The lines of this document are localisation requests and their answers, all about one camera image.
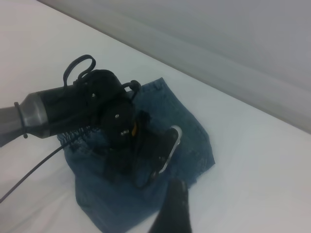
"denim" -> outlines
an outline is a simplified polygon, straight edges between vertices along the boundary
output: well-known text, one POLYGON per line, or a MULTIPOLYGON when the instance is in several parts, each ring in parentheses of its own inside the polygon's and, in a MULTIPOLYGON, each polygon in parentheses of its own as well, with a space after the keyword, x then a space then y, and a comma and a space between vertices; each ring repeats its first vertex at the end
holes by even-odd
MULTIPOLYGON (((180 103, 163 78, 143 85, 134 99, 137 110, 151 116, 149 128, 163 133, 178 125, 183 135, 167 169, 147 188, 138 190, 121 174, 115 182, 104 178, 103 153, 96 148, 108 143, 100 131, 91 132, 66 147, 65 158, 75 175, 76 200, 103 233, 123 233, 161 208, 171 178, 184 180, 188 187, 215 162, 207 132, 180 103)), ((58 135, 61 144, 68 137, 58 135)))

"black ring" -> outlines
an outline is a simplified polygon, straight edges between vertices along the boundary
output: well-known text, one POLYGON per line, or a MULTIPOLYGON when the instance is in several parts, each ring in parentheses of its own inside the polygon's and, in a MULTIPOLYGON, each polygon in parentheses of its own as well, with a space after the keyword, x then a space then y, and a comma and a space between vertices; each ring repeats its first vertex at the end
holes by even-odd
POLYGON ((19 107, 19 103, 18 103, 18 102, 15 102, 15 103, 14 103, 14 106, 17 108, 17 111, 18 111, 18 115, 19 115, 20 122, 21 122, 21 127, 22 127, 22 130, 23 130, 23 136, 24 136, 24 138, 27 138, 28 135, 26 134, 25 122, 24 122, 24 119, 23 119, 23 115, 21 114, 21 110, 20 110, 20 107, 19 107))

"blue denim fabric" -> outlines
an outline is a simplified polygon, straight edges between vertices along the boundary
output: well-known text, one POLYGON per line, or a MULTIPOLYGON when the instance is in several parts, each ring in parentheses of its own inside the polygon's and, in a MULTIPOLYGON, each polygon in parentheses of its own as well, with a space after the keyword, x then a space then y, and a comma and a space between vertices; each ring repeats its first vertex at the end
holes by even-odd
MULTIPOLYGON (((77 203, 103 233, 123 233, 159 210, 170 178, 180 178, 190 187, 215 164, 208 134, 162 78, 143 85, 134 104, 150 114, 154 132, 165 132, 172 125, 183 131, 167 169, 146 189, 134 188, 121 175, 114 183, 103 178, 104 159, 94 151, 107 145, 100 132, 92 132, 64 149, 76 177, 77 203)), ((58 139, 62 144, 66 141, 63 134, 58 139)))

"black strap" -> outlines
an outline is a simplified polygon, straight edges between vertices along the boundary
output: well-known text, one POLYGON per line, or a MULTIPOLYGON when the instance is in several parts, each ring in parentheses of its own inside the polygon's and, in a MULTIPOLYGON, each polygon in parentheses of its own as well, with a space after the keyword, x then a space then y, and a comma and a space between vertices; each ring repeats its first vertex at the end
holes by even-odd
POLYGON ((91 72, 95 66, 96 66, 96 61, 95 59, 91 56, 91 55, 83 55, 81 57, 78 57, 76 60, 74 60, 73 62, 70 63, 70 65, 68 66, 68 68, 65 70, 64 72, 64 76, 63 76, 63 80, 64 80, 64 91, 66 91, 66 88, 67 88, 67 79, 70 75, 70 73, 72 72, 72 70, 78 65, 80 64, 81 62, 87 60, 87 59, 91 59, 92 60, 92 63, 91 65, 89 66, 89 68, 87 68, 85 71, 83 71, 81 74, 79 74, 78 76, 78 80, 81 80, 82 77, 84 75, 86 75, 87 73, 91 72))
POLYGON ((64 72, 64 75, 63 75, 63 81, 64 81, 64 87, 63 87, 63 92, 57 96, 56 98, 52 98, 51 100, 49 100, 49 104, 52 104, 52 103, 55 103, 55 102, 58 102, 59 100, 61 100, 61 98, 66 94, 67 92, 67 80, 68 80, 68 77, 70 75, 70 73, 72 72, 72 70, 78 65, 80 64, 81 62, 87 60, 87 59, 91 59, 92 60, 92 63, 91 65, 89 66, 89 68, 87 68, 85 71, 81 72, 81 74, 79 74, 78 76, 78 79, 76 80, 77 82, 75 83, 80 83, 83 76, 88 74, 89 72, 91 72, 94 67, 96 66, 96 61, 95 59, 91 56, 91 55, 83 55, 81 57, 78 57, 76 60, 74 60, 73 62, 70 63, 70 65, 67 67, 67 69, 65 70, 64 72))
POLYGON ((18 102, 15 102, 15 103, 14 103, 14 106, 16 107, 17 112, 18 112, 18 115, 19 115, 19 118, 20 118, 20 123, 21 123, 21 128, 22 128, 22 131, 23 131, 24 138, 27 138, 28 135, 26 134, 25 122, 24 122, 23 115, 21 114, 21 110, 20 110, 20 107, 19 107, 19 103, 18 103, 18 102))

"black cable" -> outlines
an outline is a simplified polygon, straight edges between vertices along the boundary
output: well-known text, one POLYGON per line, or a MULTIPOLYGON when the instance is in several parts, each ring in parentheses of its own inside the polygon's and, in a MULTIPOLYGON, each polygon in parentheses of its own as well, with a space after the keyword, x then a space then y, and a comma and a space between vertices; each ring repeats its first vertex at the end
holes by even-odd
POLYGON ((51 154, 49 154, 45 159, 43 159, 40 163, 38 163, 33 169, 31 169, 23 178, 20 179, 4 196, 0 199, 0 203, 2 203, 21 183, 27 179, 34 171, 36 171, 42 164, 44 164, 48 159, 50 159, 53 155, 58 153, 60 150, 77 140, 81 135, 77 135, 76 137, 72 138, 70 141, 64 143, 59 148, 54 150, 51 154))

